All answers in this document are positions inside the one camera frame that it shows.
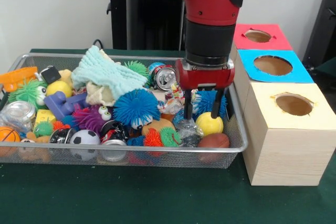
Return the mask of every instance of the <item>teal washcloth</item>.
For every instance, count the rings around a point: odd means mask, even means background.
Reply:
[[[79,89],[87,82],[108,86],[115,100],[122,95],[142,89],[147,78],[104,57],[97,46],[92,46],[72,72],[73,87]]]

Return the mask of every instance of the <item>white wall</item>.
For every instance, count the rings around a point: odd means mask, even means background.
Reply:
[[[31,48],[112,46],[109,0],[0,0],[0,72]],[[303,57],[321,0],[244,0],[239,22],[279,23]]]

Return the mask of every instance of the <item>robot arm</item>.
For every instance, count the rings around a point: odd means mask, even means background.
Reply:
[[[223,90],[234,77],[228,62],[235,24],[243,0],[184,0],[187,12],[186,57],[176,62],[177,79],[186,90],[185,117],[192,113],[192,89],[217,89],[213,117]]]

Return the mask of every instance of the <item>green spiky ball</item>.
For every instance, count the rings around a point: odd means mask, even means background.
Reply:
[[[16,91],[9,94],[8,101],[25,101],[35,106],[36,110],[46,109],[45,105],[40,106],[36,103],[36,98],[39,95],[37,87],[39,86],[46,88],[47,84],[38,80],[31,80],[28,83],[24,82],[24,84],[19,85],[19,88]]]
[[[165,147],[178,147],[182,142],[178,132],[171,127],[164,127],[161,129],[160,137]]]
[[[134,71],[134,72],[136,72],[136,73],[138,73],[138,74],[140,74],[140,75],[148,78],[148,69],[147,69],[147,67],[144,64],[138,62],[137,60],[136,61],[127,62],[127,63],[125,62],[125,67],[127,67],[127,68],[131,69],[132,71]]]
[[[36,137],[40,136],[51,136],[53,133],[52,123],[50,122],[40,122],[36,125],[34,129],[34,134]]]

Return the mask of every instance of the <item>red box top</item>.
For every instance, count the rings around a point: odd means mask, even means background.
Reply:
[[[277,24],[237,24],[237,49],[293,50]]]

